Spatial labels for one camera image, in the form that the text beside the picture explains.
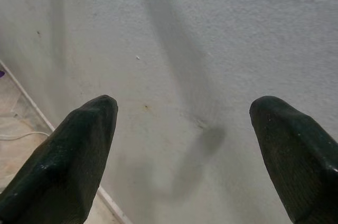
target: white cable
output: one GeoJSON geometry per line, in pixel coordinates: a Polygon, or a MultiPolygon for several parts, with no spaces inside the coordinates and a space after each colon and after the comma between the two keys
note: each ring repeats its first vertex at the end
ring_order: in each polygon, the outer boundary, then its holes
{"type": "Polygon", "coordinates": [[[44,132],[30,132],[30,133],[26,133],[26,134],[22,134],[22,135],[0,135],[0,141],[15,141],[17,139],[32,135],[32,134],[43,134],[47,137],[49,137],[48,133],[44,133],[44,132]]]}

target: white baseboard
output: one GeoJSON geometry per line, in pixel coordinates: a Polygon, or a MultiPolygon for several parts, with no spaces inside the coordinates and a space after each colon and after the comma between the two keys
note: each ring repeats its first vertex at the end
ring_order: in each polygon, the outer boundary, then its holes
{"type": "MultiPolygon", "coordinates": [[[[48,121],[46,116],[41,112],[41,110],[38,108],[38,106],[33,101],[33,99],[29,96],[29,94],[26,92],[26,90],[23,88],[23,86],[15,78],[15,76],[13,75],[11,70],[4,64],[4,62],[2,60],[0,60],[0,64],[5,69],[5,71],[9,74],[9,76],[12,78],[12,80],[17,85],[19,90],[28,99],[28,101],[31,103],[31,105],[34,107],[34,109],[40,115],[40,117],[43,119],[43,121],[48,125],[50,130],[53,132],[55,130],[55,127],[48,121]]],[[[104,204],[107,206],[107,208],[111,211],[111,213],[118,219],[118,221],[121,222],[121,224],[133,224],[128,219],[128,217],[122,212],[121,208],[115,203],[115,201],[109,196],[109,194],[104,190],[104,188],[101,185],[99,186],[97,194],[99,195],[101,200],[104,202],[104,204]]]]}

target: floor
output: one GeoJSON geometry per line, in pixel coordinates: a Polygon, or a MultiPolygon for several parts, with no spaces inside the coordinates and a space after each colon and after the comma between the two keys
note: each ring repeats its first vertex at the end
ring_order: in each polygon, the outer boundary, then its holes
{"type": "MultiPolygon", "coordinates": [[[[6,73],[0,78],[0,138],[9,138],[4,135],[22,135],[33,131],[51,133],[51,130],[6,73]]],[[[0,141],[0,192],[45,138],[45,135],[34,134],[15,141],[0,141]]],[[[85,222],[85,224],[91,223],[119,224],[98,196],[95,197],[85,222]]]]}

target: wall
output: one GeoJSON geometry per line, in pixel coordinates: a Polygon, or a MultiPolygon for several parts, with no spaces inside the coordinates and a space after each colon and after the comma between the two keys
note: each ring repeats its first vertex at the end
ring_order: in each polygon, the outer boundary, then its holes
{"type": "Polygon", "coordinates": [[[260,96],[338,138],[338,0],[0,5],[0,59],[53,125],[117,99],[102,184],[134,223],[290,223],[250,123],[260,96]]]}

